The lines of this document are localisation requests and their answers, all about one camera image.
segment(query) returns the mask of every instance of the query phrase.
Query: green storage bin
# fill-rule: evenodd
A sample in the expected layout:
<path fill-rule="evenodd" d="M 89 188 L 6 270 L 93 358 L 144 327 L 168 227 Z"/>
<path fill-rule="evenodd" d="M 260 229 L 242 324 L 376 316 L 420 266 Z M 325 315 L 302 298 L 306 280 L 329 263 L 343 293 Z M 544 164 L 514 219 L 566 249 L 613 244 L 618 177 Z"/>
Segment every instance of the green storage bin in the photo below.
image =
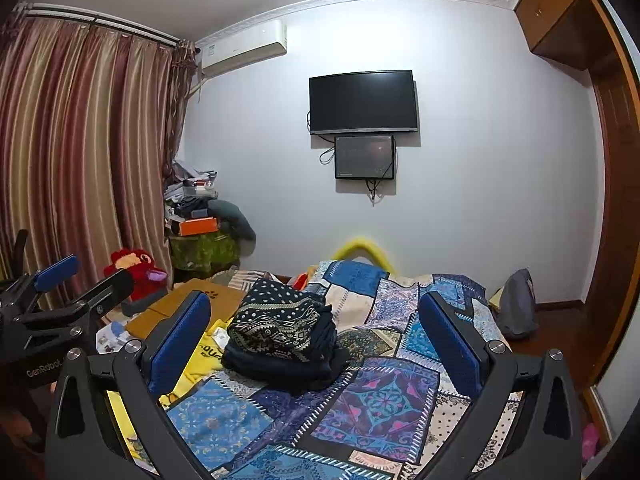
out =
<path fill-rule="evenodd" d="M 240 257 L 240 247 L 229 234 L 169 236 L 171 262 L 176 269 L 213 273 Z"/>

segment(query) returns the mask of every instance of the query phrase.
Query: white air conditioner unit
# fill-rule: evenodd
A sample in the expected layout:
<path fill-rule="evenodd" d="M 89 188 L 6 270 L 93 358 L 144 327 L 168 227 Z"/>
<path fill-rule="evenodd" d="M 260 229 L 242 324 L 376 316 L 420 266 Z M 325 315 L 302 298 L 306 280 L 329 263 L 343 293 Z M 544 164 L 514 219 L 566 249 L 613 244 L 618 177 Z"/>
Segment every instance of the white air conditioner unit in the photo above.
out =
<path fill-rule="evenodd" d="M 202 72 L 213 77 L 286 53 L 286 28 L 281 20 L 273 20 L 207 44 L 202 49 Z"/>

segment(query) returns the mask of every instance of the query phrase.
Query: blue gripper pad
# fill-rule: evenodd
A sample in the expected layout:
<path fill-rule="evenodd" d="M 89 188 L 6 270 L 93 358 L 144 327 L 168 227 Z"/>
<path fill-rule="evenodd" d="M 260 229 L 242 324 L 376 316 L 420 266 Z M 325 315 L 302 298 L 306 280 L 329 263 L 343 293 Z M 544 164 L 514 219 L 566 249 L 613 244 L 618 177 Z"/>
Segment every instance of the blue gripper pad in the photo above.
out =
<path fill-rule="evenodd" d="M 203 292 L 194 290 L 180 304 L 178 310 L 164 319 L 146 338 L 148 359 L 148 388 L 158 398 L 173 391 L 193 349 L 209 324 L 211 303 Z"/>
<path fill-rule="evenodd" d="M 71 254 L 58 263 L 44 270 L 39 270 L 36 273 L 33 286 L 37 292 L 49 292 L 71 278 L 76 272 L 78 272 L 78 259 Z"/>
<path fill-rule="evenodd" d="M 420 324 L 455 389 L 459 394 L 475 400 L 482 390 L 480 363 L 432 294 L 434 292 L 429 292 L 420 298 Z"/>

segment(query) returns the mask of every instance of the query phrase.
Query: red plush toy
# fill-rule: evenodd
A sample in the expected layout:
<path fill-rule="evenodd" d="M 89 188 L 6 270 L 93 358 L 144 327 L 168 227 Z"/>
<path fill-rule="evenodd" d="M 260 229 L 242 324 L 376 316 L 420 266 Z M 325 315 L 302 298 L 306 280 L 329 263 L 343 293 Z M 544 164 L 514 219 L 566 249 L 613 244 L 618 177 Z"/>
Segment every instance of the red plush toy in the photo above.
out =
<path fill-rule="evenodd" d="M 149 294 L 166 287 L 168 274 L 154 267 L 151 254 L 142 249 L 123 249 L 111 255 L 112 264 L 104 268 L 105 277 L 116 270 L 127 269 L 133 276 L 135 287 L 131 293 L 131 301 L 137 301 Z"/>

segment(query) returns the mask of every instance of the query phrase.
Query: television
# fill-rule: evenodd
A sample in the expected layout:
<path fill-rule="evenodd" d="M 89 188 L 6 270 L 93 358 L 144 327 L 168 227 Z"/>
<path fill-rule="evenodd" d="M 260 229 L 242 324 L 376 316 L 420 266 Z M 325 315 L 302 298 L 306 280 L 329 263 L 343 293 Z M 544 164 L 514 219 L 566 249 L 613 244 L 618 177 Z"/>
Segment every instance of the television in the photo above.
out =
<path fill-rule="evenodd" d="M 309 78 L 311 134 L 417 132 L 411 70 Z"/>
<path fill-rule="evenodd" d="M 396 176 L 391 135 L 335 137 L 336 178 L 381 180 Z"/>

